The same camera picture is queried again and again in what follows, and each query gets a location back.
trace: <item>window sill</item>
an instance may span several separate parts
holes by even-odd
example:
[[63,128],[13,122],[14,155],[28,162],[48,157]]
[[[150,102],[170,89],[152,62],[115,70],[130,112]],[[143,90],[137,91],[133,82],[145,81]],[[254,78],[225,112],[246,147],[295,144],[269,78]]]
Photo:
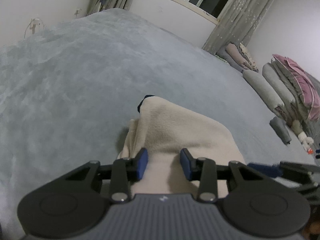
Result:
[[186,0],[171,0],[174,1],[176,3],[181,4],[182,6],[190,9],[191,11],[195,12],[196,14],[206,18],[208,21],[214,23],[215,25],[218,25],[219,20],[215,17],[213,17],[212,15],[210,15],[209,13],[205,12],[204,10],[202,10],[201,8],[199,8],[198,6],[187,2]]

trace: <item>pink blanket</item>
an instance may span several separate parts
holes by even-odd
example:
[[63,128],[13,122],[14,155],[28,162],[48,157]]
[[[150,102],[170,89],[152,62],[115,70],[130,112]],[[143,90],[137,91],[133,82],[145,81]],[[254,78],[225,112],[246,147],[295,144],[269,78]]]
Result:
[[320,116],[320,97],[313,83],[306,75],[306,72],[295,61],[288,57],[283,57],[278,54],[273,54],[273,57],[291,74],[287,76],[286,73],[284,73],[298,94],[300,94],[303,104],[310,109],[308,119],[317,121]]

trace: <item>gray curtain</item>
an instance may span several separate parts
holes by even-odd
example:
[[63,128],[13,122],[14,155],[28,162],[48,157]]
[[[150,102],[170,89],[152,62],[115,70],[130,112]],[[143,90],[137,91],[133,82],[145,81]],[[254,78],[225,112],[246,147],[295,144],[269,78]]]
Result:
[[230,41],[241,42],[246,46],[273,1],[234,0],[225,10],[203,49],[214,55]]

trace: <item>white wall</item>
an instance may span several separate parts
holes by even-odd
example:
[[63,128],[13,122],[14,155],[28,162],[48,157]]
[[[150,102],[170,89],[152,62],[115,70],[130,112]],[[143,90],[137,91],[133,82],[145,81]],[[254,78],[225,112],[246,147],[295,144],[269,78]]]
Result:
[[23,39],[31,18],[40,17],[47,26],[83,17],[90,0],[0,0],[0,47]]
[[275,0],[248,49],[260,69],[280,54],[320,80],[320,0]]
[[216,26],[171,0],[132,0],[129,11],[200,48]]

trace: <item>silver bolt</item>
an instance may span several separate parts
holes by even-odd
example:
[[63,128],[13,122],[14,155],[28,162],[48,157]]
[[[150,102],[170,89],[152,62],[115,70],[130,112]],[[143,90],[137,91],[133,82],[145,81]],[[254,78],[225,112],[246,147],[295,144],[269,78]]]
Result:
[[123,193],[123,192],[117,192],[117,193],[113,193],[111,198],[114,201],[123,202],[128,198],[128,195],[126,193]]
[[210,192],[201,193],[199,197],[202,201],[206,201],[206,202],[211,202],[216,199],[216,195]]

